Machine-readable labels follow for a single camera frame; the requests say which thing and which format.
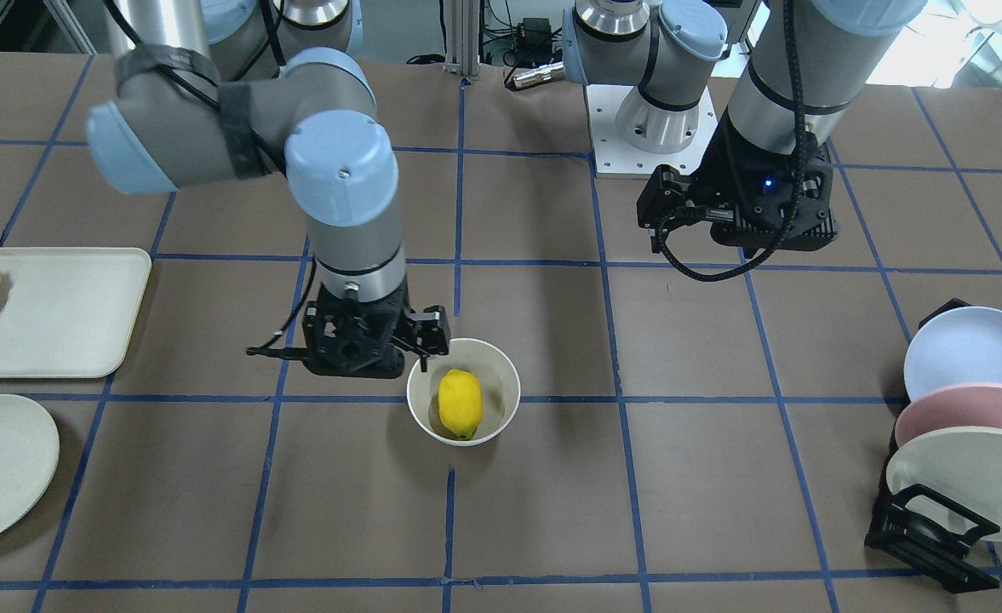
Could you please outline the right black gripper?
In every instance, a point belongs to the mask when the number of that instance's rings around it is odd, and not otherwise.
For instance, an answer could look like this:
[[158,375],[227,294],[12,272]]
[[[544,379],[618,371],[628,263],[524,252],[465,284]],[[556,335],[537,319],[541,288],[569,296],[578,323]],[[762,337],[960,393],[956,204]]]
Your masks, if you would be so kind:
[[318,376],[397,379],[406,354],[416,368],[429,371],[431,356],[449,354],[446,306],[417,312],[409,306],[408,283],[376,301],[340,299],[322,288],[318,298],[301,298],[285,326],[266,344],[248,347],[248,356],[299,362]]

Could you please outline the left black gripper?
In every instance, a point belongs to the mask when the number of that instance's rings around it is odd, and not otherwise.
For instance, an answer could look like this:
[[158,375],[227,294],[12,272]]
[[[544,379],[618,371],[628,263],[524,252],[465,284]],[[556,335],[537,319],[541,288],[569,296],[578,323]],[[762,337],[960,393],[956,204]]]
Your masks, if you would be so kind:
[[[781,247],[811,252],[839,236],[839,223],[830,209],[834,177],[828,146],[812,135],[805,140],[803,197]],[[752,144],[724,120],[692,174],[669,164],[656,166],[637,199],[637,224],[652,229],[654,255],[672,254],[669,232],[704,221],[718,244],[747,252],[768,248],[789,210],[791,162],[789,155]]]

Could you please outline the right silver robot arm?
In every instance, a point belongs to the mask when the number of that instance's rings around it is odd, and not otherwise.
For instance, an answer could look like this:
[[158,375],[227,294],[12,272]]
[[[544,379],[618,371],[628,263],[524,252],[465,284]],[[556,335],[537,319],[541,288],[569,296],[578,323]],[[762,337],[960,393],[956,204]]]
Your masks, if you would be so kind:
[[357,7],[334,3],[320,46],[278,57],[267,80],[224,80],[202,1],[107,1],[114,28],[112,100],[89,110],[87,141],[109,185],[129,195],[250,180],[278,172],[306,223],[310,282],[289,315],[303,346],[249,356],[321,376],[397,379],[412,353],[425,370],[449,353],[443,306],[409,299],[399,167],[375,92],[347,52]]

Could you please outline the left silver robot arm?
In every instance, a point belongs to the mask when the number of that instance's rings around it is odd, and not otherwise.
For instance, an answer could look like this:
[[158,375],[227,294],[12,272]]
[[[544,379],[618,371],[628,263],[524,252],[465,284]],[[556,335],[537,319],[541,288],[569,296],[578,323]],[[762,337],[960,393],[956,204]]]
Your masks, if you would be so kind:
[[[706,222],[714,242],[812,252],[839,236],[827,140],[922,1],[770,1],[716,129],[695,169],[660,162],[637,199],[637,224],[661,253],[669,233]],[[624,86],[622,139],[665,156],[692,139],[729,24],[704,1],[577,1],[562,22],[568,81]]]

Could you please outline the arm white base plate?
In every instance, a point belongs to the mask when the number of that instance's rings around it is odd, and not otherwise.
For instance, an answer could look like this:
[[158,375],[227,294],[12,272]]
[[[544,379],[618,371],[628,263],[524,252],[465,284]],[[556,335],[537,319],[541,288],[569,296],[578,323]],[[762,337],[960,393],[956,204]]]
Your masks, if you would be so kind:
[[595,168],[602,178],[647,177],[660,164],[690,175],[718,125],[708,89],[688,110],[656,107],[637,87],[594,84],[585,94]]

